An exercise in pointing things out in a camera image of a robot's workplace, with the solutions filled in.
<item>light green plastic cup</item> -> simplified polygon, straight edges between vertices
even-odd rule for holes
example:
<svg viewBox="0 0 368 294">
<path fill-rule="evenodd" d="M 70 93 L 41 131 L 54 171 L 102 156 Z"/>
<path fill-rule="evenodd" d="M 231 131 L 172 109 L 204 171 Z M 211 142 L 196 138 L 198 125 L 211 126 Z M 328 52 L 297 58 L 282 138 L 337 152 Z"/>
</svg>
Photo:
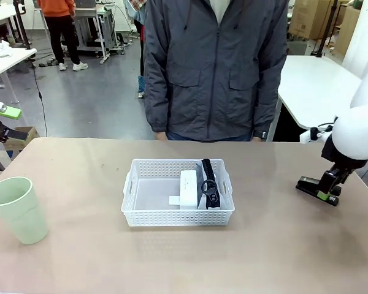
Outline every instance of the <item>light green plastic cup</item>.
<svg viewBox="0 0 368 294">
<path fill-rule="evenodd" d="M 0 218 L 23 244 L 37 243 L 48 234 L 33 183 L 28 178 L 0 181 Z"/>
</svg>

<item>brown table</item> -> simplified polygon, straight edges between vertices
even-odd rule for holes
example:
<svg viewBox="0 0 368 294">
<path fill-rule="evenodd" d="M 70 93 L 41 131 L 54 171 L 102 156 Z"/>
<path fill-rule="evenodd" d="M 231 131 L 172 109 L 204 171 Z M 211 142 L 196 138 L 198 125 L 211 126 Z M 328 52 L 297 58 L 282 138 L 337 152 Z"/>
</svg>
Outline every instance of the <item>brown table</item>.
<svg viewBox="0 0 368 294">
<path fill-rule="evenodd" d="M 0 291 L 368 294 L 368 188 L 337 208 L 294 187 L 331 166 L 320 145 L 39 138 L 0 179 L 27 176 L 49 235 L 21 245 L 0 221 Z M 120 208 L 134 158 L 221 158 L 236 212 L 227 227 L 129 228 Z"/>
</svg>

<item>jacket sleeve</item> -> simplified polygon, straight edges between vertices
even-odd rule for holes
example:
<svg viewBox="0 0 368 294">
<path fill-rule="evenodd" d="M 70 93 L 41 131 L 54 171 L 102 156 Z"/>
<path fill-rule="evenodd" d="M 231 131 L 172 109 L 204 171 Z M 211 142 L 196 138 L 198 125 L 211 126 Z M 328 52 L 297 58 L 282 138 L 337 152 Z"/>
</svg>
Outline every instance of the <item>jacket sleeve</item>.
<svg viewBox="0 0 368 294">
<path fill-rule="evenodd" d="M 148 0 L 145 20 L 145 108 L 154 132 L 165 132 L 167 99 L 166 59 L 169 38 L 161 0 Z"/>
<path fill-rule="evenodd" d="M 274 120 L 281 71 L 286 60 L 288 0 L 276 0 L 274 16 L 259 51 L 258 96 L 254 113 L 254 130 L 267 132 Z"/>
<path fill-rule="evenodd" d="M 66 0 L 69 11 L 74 10 L 74 0 Z"/>
</svg>

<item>pocket flap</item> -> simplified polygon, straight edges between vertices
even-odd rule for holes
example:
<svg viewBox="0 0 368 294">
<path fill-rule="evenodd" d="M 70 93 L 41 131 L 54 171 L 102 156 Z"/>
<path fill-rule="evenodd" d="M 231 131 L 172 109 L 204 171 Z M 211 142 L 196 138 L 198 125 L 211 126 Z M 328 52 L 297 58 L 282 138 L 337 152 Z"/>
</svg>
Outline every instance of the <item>pocket flap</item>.
<svg viewBox="0 0 368 294">
<path fill-rule="evenodd" d="M 259 81 L 259 69 L 256 66 L 231 70 L 229 87 L 235 90 L 248 90 Z"/>
<path fill-rule="evenodd" d="M 169 65 L 166 69 L 169 83 L 181 87 L 199 86 L 201 71 L 199 69 L 189 69 L 178 65 Z"/>
</svg>

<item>blue jeans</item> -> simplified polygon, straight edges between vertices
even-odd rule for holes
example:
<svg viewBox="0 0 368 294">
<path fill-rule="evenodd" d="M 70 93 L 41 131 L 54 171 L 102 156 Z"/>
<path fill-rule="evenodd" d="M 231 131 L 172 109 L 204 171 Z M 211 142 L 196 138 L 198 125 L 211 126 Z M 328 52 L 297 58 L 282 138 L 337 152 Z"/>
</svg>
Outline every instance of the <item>blue jeans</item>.
<svg viewBox="0 0 368 294">
<path fill-rule="evenodd" d="M 186 138 L 183 136 L 180 136 L 179 134 L 175 134 L 172 132 L 166 132 L 166 137 L 169 141 L 196 141 L 190 138 Z M 231 141 L 231 142 L 249 142 L 251 141 L 251 134 L 247 134 L 247 135 L 242 135 L 239 137 L 234 137 L 234 138 L 226 138 L 226 139 L 222 139 L 222 140 L 218 140 L 218 141 Z M 204 143 L 213 143 L 215 141 L 200 141 L 200 142 L 204 142 Z"/>
</svg>

